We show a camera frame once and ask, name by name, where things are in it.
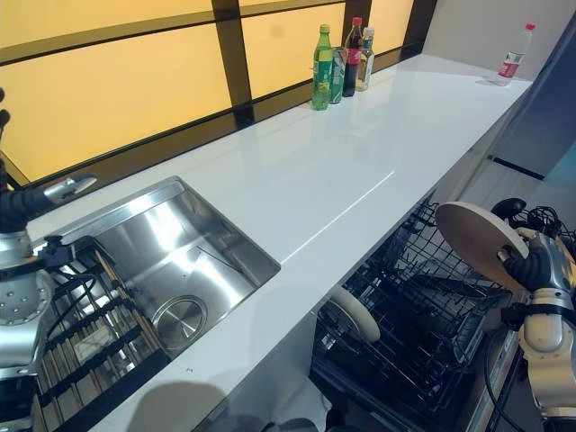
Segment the yellow backlit panel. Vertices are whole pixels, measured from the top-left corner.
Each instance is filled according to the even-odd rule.
[[[311,78],[320,25],[330,24],[330,42],[337,46],[343,19],[343,4],[243,18],[252,97]]]
[[[211,0],[0,0],[0,47],[211,9]]]
[[[379,54],[404,42],[413,0],[372,0],[370,26],[374,27],[372,49]]]
[[[2,150],[31,180],[230,108],[214,24],[14,63],[0,83]]]

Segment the dishwasher rack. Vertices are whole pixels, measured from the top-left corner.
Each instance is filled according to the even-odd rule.
[[[51,273],[53,322],[36,378],[34,430],[87,430],[169,362],[149,320],[92,238]]]
[[[499,318],[494,307],[510,296],[453,253],[437,230],[436,207],[421,204],[343,284],[372,313],[380,340],[364,342],[324,307],[315,343],[315,356],[429,411],[450,403],[482,325]]]

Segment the sink basin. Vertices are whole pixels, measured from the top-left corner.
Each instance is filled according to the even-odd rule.
[[[171,357],[280,270],[265,251],[177,177],[58,234],[64,243],[84,236],[95,239]],[[95,296],[105,295],[93,291]]]

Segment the kitchen counter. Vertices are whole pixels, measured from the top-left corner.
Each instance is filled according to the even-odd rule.
[[[38,239],[180,176],[282,265],[93,430],[126,429],[146,392],[174,382],[196,391],[184,418],[166,415],[165,430],[202,421],[530,86],[491,85],[489,74],[419,55],[327,112],[297,106],[32,222]]]

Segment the sink drain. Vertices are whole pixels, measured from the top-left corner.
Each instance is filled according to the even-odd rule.
[[[182,295],[164,303],[152,323],[166,349],[190,345],[206,324],[206,305],[193,295]]]

